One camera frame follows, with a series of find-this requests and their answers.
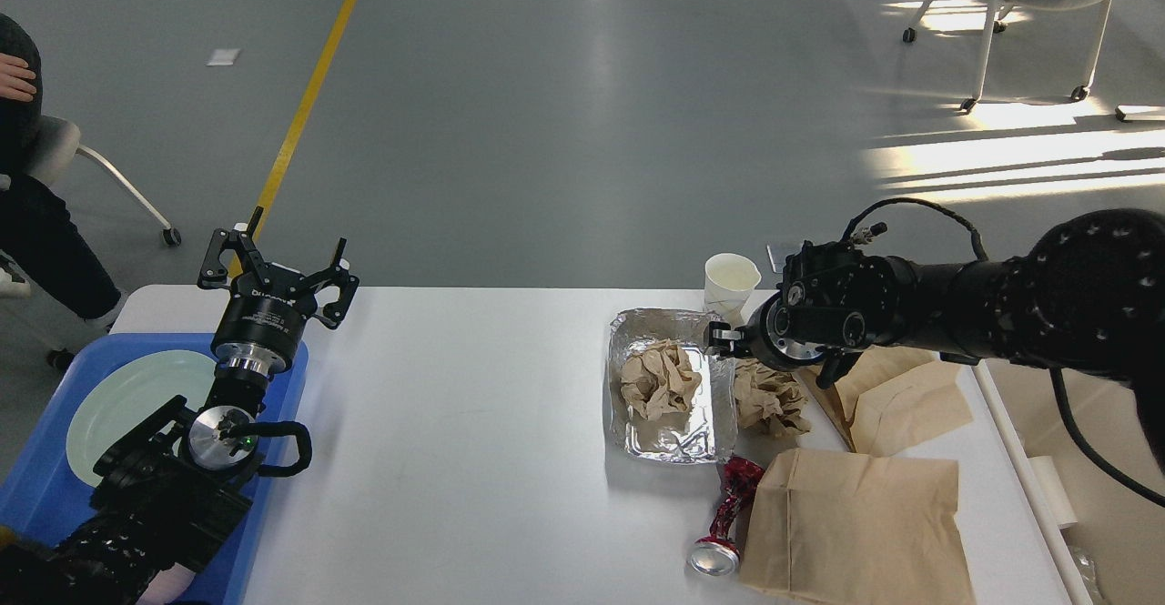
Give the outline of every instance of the person's hand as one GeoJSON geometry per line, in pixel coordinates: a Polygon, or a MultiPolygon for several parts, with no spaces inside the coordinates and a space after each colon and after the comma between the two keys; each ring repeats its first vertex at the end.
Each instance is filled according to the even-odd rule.
{"type": "Polygon", "coordinates": [[[33,103],[36,86],[30,79],[36,79],[36,73],[28,70],[28,62],[0,52],[0,98],[33,103]]]}

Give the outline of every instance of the white table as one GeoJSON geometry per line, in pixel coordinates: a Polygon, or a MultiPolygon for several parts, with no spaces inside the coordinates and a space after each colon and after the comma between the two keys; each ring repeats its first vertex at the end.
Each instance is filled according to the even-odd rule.
{"type": "MultiPolygon", "coordinates": [[[[225,302],[146,287],[113,331],[213,331],[225,302]]],[[[315,459],[271,491],[245,602],[774,603],[685,564],[719,501],[714,467],[606,442],[609,322],[700,304],[698,290],[362,287],[339,330],[304,336],[315,459]]],[[[976,372],[960,387],[975,422],[904,455],[959,459],[977,602],[1069,603],[976,372]]],[[[800,444],[843,448],[816,403],[809,417],[800,444]]]]}

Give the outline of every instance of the paper bag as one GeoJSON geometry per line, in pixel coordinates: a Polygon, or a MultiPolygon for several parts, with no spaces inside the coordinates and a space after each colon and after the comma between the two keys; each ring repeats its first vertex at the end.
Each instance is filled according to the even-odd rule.
{"type": "Polygon", "coordinates": [[[853,423],[857,399],[863,393],[882,385],[890,378],[902,375],[906,371],[934,361],[934,353],[929,350],[911,347],[874,346],[862,353],[857,364],[843,378],[838,380],[835,388],[841,399],[842,416],[846,423],[853,423]]]}
{"type": "Polygon", "coordinates": [[[756,492],[742,583],[822,605],[973,605],[959,465],[798,448],[756,492]]]}
{"type": "Polygon", "coordinates": [[[849,427],[854,450],[888,457],[970,423],[970,408],[955,384],[961,370],[931,361],[863,393],[849,427]]]}
{"type": "Polygon", "coordinates": [[[833,430],[838,431],[841,436],[841,441],[845,442],[846,448],[849,450],[854,449],[854,439],[849,436],[849,425],[846,423],[843,415],[841,414],[841,399],[838,396],[836,388],[822,389],[817,386],[817,367],[811,368],[799,368],[793,372],[793,375],[798,378],[800,384],[805,387],[805,391],[812,395],[813,400],[821,406],[825,410],[825,415],[829,417],[829,422],[833,423],[833,430]]]}

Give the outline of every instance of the gray floor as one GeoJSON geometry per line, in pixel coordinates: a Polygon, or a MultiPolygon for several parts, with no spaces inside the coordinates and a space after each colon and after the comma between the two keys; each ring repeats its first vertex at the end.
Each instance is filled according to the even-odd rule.
{"type": "MultiPolygon", "coordinates": [[[[1078,104],[1095,14],[1017,12],[970,117],[974,6],[944,0],[942,30],[905,45],[918,1],[359,0],[260,246],[309,270],[346,235],[375,286],[698,288],[706,256],[763,266],[765,242],[832,239],[919,175],[956,171],[926,194],[995,256],[1085,211],[1165,211],[1165,125],[1110,115],[1165,104],[1165,0],[1116,0],[1078,104]]],[[[192,282],[211,230],[248,217],[340,2],[0,0],[41,47],[47,113],[185,234],[163,248],[76,162],[58,190],[121,286],[192,282]],[[234,47],[238,65],[204,65],[234,47]]],[[[883,218],[878,252],[969,256],[930,212],[883,218]]],[[[43,294],[8,304],[94,337],[43,294]]],[[[57,375],[0,321],[6,474],[57,375]]]]}

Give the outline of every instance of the chair wheel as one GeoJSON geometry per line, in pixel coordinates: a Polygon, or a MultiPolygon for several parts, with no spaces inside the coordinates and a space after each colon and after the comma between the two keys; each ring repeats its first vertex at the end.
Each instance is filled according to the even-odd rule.
{"type": "Polygon", "coordinates": [[[49,354],[44,357],[44,360],[49,363],[49,366],[56,368],[57,371],[65,371],[69,368],[69,365],[72,364],[73,358],[76,358],[76,354],[65,349],[61,349],[50,350],[49,354]]]}

